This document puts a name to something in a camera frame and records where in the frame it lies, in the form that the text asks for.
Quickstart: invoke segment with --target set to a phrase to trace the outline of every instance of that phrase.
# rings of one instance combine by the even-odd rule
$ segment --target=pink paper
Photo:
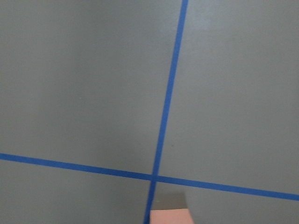
[[[150,224],[194,224],[188,209],[152,210]]]

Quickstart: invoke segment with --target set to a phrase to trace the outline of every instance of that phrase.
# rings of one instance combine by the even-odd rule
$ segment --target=pink object
[[[194,224],[189,209],[152,210],[150,224]]]

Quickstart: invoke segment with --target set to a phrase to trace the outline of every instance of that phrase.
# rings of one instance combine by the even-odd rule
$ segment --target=gray painted surface
[[[1,223],[142,223],[147,181],[1,161]]]
[[[151,173],[179,7],[1,1],[0,152]],[[298,27],[296,0],[190,1],[161,175],[299,194]],[[149,188],[7,161],[0,179],[6,224],[140,224]],[[294,201],[167,194],[197,224],[299,220]]]
[[[160,174],[299,194],[299,1],[191,1]]]

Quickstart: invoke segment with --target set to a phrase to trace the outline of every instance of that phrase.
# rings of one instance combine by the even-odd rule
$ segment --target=blue painter's tape
[[[170,67],[168,84],[167,84],[167,89],[166,89],[159,137],[158,137],[158,142],[157,142],[156,155],[155,155],[153,172],[152,172],[153,178],[156,178],[157,175],[159,174],[162,150],[163,150],[166,127],[167,127],[167,120],[168,120],[170,104],[171,104],[172,90],[173,90],[174,80],[175,80],[177,66],[178,66],[179,50],[181,47],[181,42],[182,42],[182,37],[183,37],[187,6],[188,6],[188,0],[182,0],[180,15],[179,15],[179,19],[178,19],[176,40],[174,43],[174,48],[173,48],[173,53],[172,53],[171,67]],[[147,200],[147,205],[146,205],[144,220],[143,220],[144,224],[148,224],[150,222],[150,210],[151,210],[151,206],[152,206],[152,203],[154,200],[155,190],[156,190],[156,181],[153,179],[151,181],[150,187],[149,187],[149,195],[148,195],[148,200]]]
[[[150,175],[150,174],[142,174],[142,173],[117,170],[117,169],[107,169],[107,168],[101,168],[101,167],[93,167],[93,166],[79,165],[79,164],[67,163],[67,162],[58,162],[58,161],[52,161],[52,160],[43,160],[43,159],[18,156],[18,155],[10,155],[10,154],[0,153],[0,159],[7,160],[7,161],[15,161],[15,162],[47,166],[47,167],[72,169],[72,170],[84,171],[84,172],[89,172],[89,173],[121,176],[121,177],[128,177],[128,178],[147,180],[147,181],[152,180],[152,175]]]
[[[256,195],[256,196],[273,197],[273,198],[281,198],[281,199],[299,201],[299,195],[275,192],[275,191],[268,191],[268,190],[243,188],[243,187],[230,186],[230,185],[217,184],[217,183],[208,183],[208,182],[201,182],[201,181],[192,181],[192,180],[179,179],[179,178],[173,178],[173,177],[167,177],[167,176],[158,176],[157,181],[164,182],[164,183],[172,183],[172,184],[196,187],[196,188],[221,190],[221,191],[228,191],[228,192],[241,193],[241,194],[247,194],[247,195]]]
[[[256,196],[273,197],[273,198],[299,201],[299,195],[296,195],[296,194],[289,194],[289,193],[268,191],[268,190],[259,190],[259,189],[252,189],[252,188],[244,188],[244,187],[237,187],[237,186],[224,185],[224,184],[218,184],[218,183],[193,181],[193,180],[179,179],[179,178],[167,177],[167,176],[153,176],[150,174],[128,172],[128,171],[117,170],[117,169],[92,167],[92,166],[79,165],[79,164],[67,163],[67,162],[43,160],[43,159],[11,155],[11,154],[0,153],[0,160],[28,163],[28,164],[62,168],[62,169],[71,169],[71,170],[77,170],[77,171],[84,171],[84,172],[105,174],[105,175],[113,175],[113,176],[134,178],[134,179],[140,179],[140,180],[147,180],[147,181],[151,181],[151,183],[150,183],[151,186],[149,188],[149,195],[152,195],[153,194],[152,191],[155,191],[157,182],[163,182],[163,183],[177,184],[177,185],[196,187],[196,188],[221,190],[221,191],[234,192],[234,193],[247,194],[247,195],[256,195]]]

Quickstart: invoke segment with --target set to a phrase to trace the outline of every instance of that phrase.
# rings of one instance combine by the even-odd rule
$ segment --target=blue tape
[[[112,175],[112,176],[122,176],[122,177],[147,180],[147,181],[152,180],[152,175],[150,175],[150,174],[142,174],[142,173],[117,170],[117,169],[107,169],[107,168],[101,168],[101,167],[93,167],[93,166],[79,165],[79,164],[67,163],[67,162],[58,162],[58,161],[52,161],[52,160],[36,159],[36,158],[18,156],[18,155],[10,155],[10,154],[0,153],[0,159],[7,160],[7,161],[15,161],[15,162],[47,166],[47,167],[56,167],[56,168],[62,168],[62,169],[84,171],[84,172],[89,172],[89,173],[106,174],[106,175]]]
[[[148,200],[146,203],[146,209],[145,209],[144,220],[143,220],[144,224],[148,224],[150,222],[150,210],[151,210],[151,206],[152,206],[152,203],[154,200],[155,190],[156,190],[155,178],[159,174],[162,150],[163,150],[163,145],[164,145],[168,115],[169,115],[169,109],[170,109],[170,104],[171,104],[172,90],[173,90],[174,79],[175,79],[177,67],[178,67],[178,56],[179,56],[179,50],[180,50],[182,37],[183,37],[187,6],[188,6],[188,0],[182,0],[180,15],[179,15],[179,19],[178,19],[176,40],[174,43],[174,48],[173,48],[173,53],[172,53],[171,67],[170,67],[168,84],[167,84],[167,89],[166,89],[159,137],[158,137],[158,142],[157,142],[156,155],[155,155],[153,172],[152,172],[154,179],[151,181],[150,187],[149,187],[149,195],[148,195]]]
[[[173,177],[167,177],[167,176],[158,176],[157,181],[164,182],[164,183],[172,183],[172,184],[177,184],[177,185],[184,185],[184,186],[189,186],[189,187],[196,187],[196,188],[221,190],[221,191],[241,193],[241,194],[246,194],[246,195],[274,197],[274,198],[299,201],[299,195],[275,192],[275,191],[268,191],[268,190],[243,188],[243,187],[230,186],[230,185],[217,184],[217,183],[208,183],[208,182],[201,182],[201,181],[191,181],[191,180],[179,179],[179,178],[173,178]]]
[[[289,194],[289,193],[268,191],[268,190],[259,190],[259,189],[252,189],[252,188],[243,188],[243,187],[237,187],[237,186],[231,186],[231,185],[193,181],[193,180],[179,179],[179,178],[167,177],[167,176],[156,176],[155,177],[150,174],[128,172],[128,171],[117,170],[117,169],[92,167],[92,166],[79,165],[79,164],[67,163],[67,162],[58,162],[58,161],[52,161],[52,160],[43,160],[43,159],[11,155],[11,154],[4,154],[4,153],[0,153],[0,160],[28,163],[28,164],[54,167],[54,168],[71,169],[71,170],[97,173],[97,174],[134,178],[134,179],[139,179],[139,180],[147,180],[147,181],[151,181],[150,182],[151,186],[149,188],[149,194],[151,194],[151,195],[153,194],[153,192],[151,192],[151,191],[155,191],[155,189],[156,189],[157,182],[163,182],[163,183],[177,184],[177,185],[196,187],[196,188],[221,190],[221,191],[247,194],[247,195],[256,195],[256,196],[273,197],[273,198],[299,201],[299,195],[296,195],[296,194]]]

